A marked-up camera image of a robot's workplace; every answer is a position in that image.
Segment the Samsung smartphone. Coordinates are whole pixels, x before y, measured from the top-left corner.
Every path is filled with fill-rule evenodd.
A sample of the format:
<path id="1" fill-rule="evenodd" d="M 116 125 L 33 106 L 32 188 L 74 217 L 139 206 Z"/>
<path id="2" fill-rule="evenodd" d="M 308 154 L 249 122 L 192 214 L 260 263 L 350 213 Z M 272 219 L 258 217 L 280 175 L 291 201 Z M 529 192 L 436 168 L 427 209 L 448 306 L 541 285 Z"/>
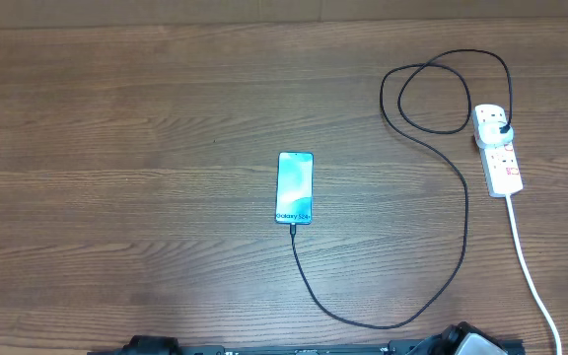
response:
<path id="1" fill-rule="evenodd" d="M 275 221 L 310 225 L 313 220 L 314 155 L 281 152 L 278 155 Z"/>

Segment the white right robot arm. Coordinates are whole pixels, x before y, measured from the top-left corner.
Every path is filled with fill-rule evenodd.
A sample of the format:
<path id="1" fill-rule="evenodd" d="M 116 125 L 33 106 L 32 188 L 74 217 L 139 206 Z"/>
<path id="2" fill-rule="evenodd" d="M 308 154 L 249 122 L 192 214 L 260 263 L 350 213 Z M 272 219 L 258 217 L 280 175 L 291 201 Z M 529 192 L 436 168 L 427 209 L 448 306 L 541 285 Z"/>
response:
<path id="1" fill-rule="evenodd" d="M 449 325 L 406 352 L 407 355 L 507 355 L 504 346 L 468 322 Z"/>

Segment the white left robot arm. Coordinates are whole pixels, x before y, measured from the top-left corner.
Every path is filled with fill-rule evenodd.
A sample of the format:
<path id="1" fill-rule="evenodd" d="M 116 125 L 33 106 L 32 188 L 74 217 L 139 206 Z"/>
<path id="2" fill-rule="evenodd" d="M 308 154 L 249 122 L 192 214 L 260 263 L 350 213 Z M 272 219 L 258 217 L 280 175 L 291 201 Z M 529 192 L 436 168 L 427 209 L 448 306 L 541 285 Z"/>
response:
<path id="1" fill-rule="evenodd" d="M 121 355 L 181 355 L 178 341 L 172 337 L 135 335 L 120 350 Z"/>

